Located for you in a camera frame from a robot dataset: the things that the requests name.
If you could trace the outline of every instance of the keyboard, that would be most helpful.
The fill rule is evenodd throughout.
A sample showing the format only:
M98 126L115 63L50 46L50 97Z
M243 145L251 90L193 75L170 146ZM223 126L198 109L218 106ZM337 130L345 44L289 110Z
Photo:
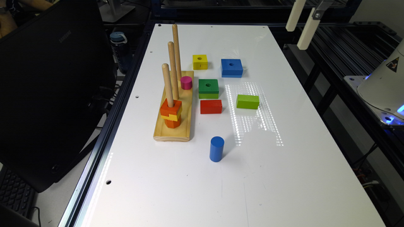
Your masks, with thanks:
M0 203L29 218L34 189L5 166L0 171Z

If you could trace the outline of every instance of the pink cylinder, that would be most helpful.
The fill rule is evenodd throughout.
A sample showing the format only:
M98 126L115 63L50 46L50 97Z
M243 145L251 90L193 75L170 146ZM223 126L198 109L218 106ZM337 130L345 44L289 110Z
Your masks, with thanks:
M181 88L183 90L189 90L192 88L192 78L189 76L183 76L181 78Z

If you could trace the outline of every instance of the wooden base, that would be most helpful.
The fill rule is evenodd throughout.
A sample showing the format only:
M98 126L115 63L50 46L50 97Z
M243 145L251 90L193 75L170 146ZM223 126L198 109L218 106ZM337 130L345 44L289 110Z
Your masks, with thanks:
M189 76L194 80L194 71L183 71L182 76ZM181 125L175 129L170 129L164 124L164 119L160 116L160 111L157 115L156 128L154 129L154 140L156 141L178 141L188 142L189 133L191 131L191 114L192 114L192 96L193 89L183 90L181 83L179 87L179 101L182 101ZM165 90L163 91L162 101L160 106L166 99Z

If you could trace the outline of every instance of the computer monitor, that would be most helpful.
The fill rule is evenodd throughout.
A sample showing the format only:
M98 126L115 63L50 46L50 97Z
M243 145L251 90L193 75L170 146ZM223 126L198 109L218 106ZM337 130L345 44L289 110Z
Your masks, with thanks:
M113 95L96 0L61 0L0 39L0 162L42 192L66 174Z

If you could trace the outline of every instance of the blue block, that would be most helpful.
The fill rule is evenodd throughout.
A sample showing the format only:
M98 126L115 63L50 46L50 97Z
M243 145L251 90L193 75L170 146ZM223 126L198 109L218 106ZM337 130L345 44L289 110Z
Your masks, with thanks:
M242 65L240 59L222 59L220 65L223 78L240 78L242 76Z
M210 159L214 162L222 160L223 147L225 146L225 141L220 136L215 136L210 141Z

